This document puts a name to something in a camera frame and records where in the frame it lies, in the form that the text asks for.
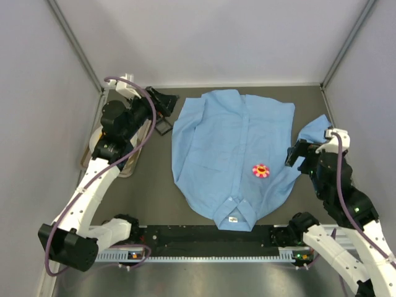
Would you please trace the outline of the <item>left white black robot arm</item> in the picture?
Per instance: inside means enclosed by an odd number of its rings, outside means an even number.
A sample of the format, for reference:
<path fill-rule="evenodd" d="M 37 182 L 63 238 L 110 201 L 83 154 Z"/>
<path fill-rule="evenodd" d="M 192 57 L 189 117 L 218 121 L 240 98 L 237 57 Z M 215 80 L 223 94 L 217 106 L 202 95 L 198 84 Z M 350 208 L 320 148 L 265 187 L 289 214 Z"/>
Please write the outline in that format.
<path fill-rule="evenodd" d="M 178 100 L 177 95 L 146 87 L 141 95 L 111 100 L 103 106 L 100 136 L 83 179 L 52 224 L 43 224 L 38 231 L 48 275 L 56 275 L 50 269 L 51 261 L 85 272 L 102 251 L 138 237 L 138 221 L 128 215 L 117 215 L 100 226 L 92 226 L 91 222 L 128 159 L 145 144 L 134 145 L 132 138 L 148 121 L 152 125 L 146 136 L 150 137 L 156 123 L 171 116 Z"/>

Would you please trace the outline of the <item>light blue button shirt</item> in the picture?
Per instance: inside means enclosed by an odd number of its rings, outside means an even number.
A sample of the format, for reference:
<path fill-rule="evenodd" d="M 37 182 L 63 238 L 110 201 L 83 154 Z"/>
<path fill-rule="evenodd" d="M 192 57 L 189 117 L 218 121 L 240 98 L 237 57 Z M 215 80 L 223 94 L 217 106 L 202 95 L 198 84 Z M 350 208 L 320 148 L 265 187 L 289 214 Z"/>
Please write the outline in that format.
<path fill-rule="evenodd" d="M 299 178 L 285 166 L 295 106 L 214 90 L 187 98 L 174 123 L 171 167 L 189 206 L 220 230 L 251 231 L 282 206 Z M 270 168 L 257 178 L 254 165 Z"/>

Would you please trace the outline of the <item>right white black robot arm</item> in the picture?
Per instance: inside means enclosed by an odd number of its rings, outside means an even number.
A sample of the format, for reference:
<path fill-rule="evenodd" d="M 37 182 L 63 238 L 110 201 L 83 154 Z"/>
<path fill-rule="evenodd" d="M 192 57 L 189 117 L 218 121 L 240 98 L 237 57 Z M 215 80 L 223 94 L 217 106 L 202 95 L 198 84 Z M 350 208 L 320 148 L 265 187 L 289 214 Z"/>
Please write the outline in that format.
<path fill-rule="evenodd" d="M 323 144 L 298 140 L 288 149 L 286 166 L 299 157 L 298 171 L 309 176 L 327 213 L 351 241 L 352 256 L 310 213 L 296 214 L 288 224 L 297 242 L 313 248 L 341 276 L 355 296 L 395 296 L 395 255 L 382 232 L 370 198 L 352 185 L 352 168 L 345 160 L 350 137 L 328 130 Z"/>

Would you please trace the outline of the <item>pink flower brooch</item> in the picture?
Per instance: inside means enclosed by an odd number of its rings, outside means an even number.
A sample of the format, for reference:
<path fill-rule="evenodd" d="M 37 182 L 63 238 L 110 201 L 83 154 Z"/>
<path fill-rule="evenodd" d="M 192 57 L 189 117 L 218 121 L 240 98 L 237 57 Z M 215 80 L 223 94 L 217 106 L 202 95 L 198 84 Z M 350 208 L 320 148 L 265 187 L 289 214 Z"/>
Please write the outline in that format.
<path fill-rule="evenodd" d="M 257 178 L 268 178 L 270 176 L 270 168 L 264 164 L 254 165 L 252 173 Z"/>

